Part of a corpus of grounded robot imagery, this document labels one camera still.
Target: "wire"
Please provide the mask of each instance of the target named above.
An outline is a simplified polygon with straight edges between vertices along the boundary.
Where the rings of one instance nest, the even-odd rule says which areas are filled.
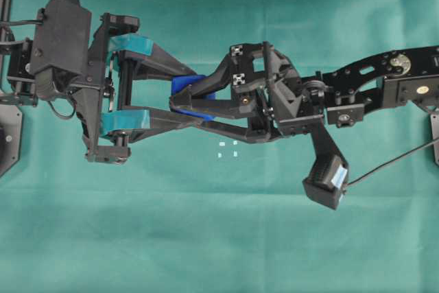
[[[418,146],[417,148],[414,148],[414,149],[412,149],[410,151],[407,151],[406,153],[404,153],[404,154],[402,154],[400,156],[397,156],[396,158],[393,158],[392,160],[390,160],[390,161],[388,161],[388,162],[386,162],[384,164],[381,164],[380,166],[372,169],[370,172],[367,172],[363,176],[360,176],[359,178],[355,179],[354,181],[348,183],[348,186],[354,185],[355,183],[358,183],[358,182],[366,179],[367,177],[371,176],[375,172],[378,172],[380,169],[383,169],[386,166],[391,165],[391,164],[401,160],[402,158],[405,158],[406,156],[409,156],[409,155],[415,153],[416,151],[428,148],[429,146],[435,144],[436,142],[439,142],[439,137],[434,139],[434,140],[432,140],[432,141],[430,141],[430,142],[428,142],[428,143],[422,144],[422,145]]]
[[[17,25],[28,25],[28,24],[41,25],[43,24],[43,21],[42,20],[0,21],[0,25],[7,25],[10,27]]]
[[[74,116],[75,113],[76,113],[76,104],[75,104],[75,102],[74,102],[72,99],[70,99],[70,97],[69,97],[68,101],[69,101],[70,105],[71,105],[72,108],[73,108],[73,111],[72,111],[72,113],[71,113],[70,115],[61,115],[61,114],[55,109],[55,107],[54,107],[54,105],[52,104],[52,102],[47,101],[47,103],[49,104],[50,109],[52,109],[52,111],[54,112],[55,116],[57,116],[58,118],[61,118],[61,119],[63,119],[63,120],[69,120],[69,119],[73,118],[73,116]]]

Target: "green cloth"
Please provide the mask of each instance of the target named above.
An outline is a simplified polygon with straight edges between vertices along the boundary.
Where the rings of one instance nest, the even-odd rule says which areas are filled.
[[[47,2],[13,0],[11,19],[33,19]],[[302,76],[439,43],[439,0],[81,4],[93,31],[104,12],[138,16],[140,34],[204,75],[244,42],[270,41]],[[14,31],[19,40],[34,28]],[[168,82],[135,82],[133,104],[167,108],[169,94]],[[439,291],[431,148],[353,187],[332,211],[302,188],[309,136],[235,145],[188,128],[133,144],[125,165],[104,165],[84,159],[77,119],[59,120],[45,102],[22,109],[21,160],[0,180],[1,292]],[[429,130],[411,104],[329,127],[351,178],[430,140]]]

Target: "screw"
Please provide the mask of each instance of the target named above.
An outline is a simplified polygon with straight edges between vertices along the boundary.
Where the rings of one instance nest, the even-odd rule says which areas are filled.
[[[35,49],[34,55],[39,58],[40,56],[42,56],[43,51],[39,48]]]

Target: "robotic arm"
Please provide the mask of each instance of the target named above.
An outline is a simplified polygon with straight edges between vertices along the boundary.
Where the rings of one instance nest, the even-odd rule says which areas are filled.
[[[79,0],[50,0],[38,11],[34,40],[0,43],[10,55],[8,82],[13,93],[3,105],[32,105],[66,99],[83,129],[88,161],[124,163],[129,143],[156,134],[195,127],[246,143],[265,143],[310,134],[316,161],[303,185],[312,200],[336,209],[349,186],[349,164],[324,127],[352,127],[372,111],[414,102],[436,116],[439,105],[439,48],[389,51],[330,73],[301,78],[291,60],[268,42],[233,45],[209,76],[198,75],[152,40],[135,34],[132,16],[104,13],[88,47],[91,13]],[[263,59],[263,70],[254,61]],[[119,88],[112,72],[119,66]],[[171,82],[169,110],[131,105],[135,80]],[[376,80],[377,87],[360,88]],[[230,99],[215,92],[230,85]],[[108,99],[108,109],[103,100]],[[247,119],[247,127],[215,121]],[[433,121],[433,145],[439,123]],[[112,145],[100,145],[99,138]],[[436,147],[439,164],[439,145]]]

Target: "teal tape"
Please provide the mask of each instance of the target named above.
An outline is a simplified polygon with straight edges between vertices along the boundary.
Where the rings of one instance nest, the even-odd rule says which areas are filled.
[[[108,58],[114,51],[133,51],[151,56],[154,41],[139,34],[122,34],[111,37],[108,41]]]
[[[118,110],[101,115],[101,136],[113,130],[135,130],[150,128],[150,111]]]

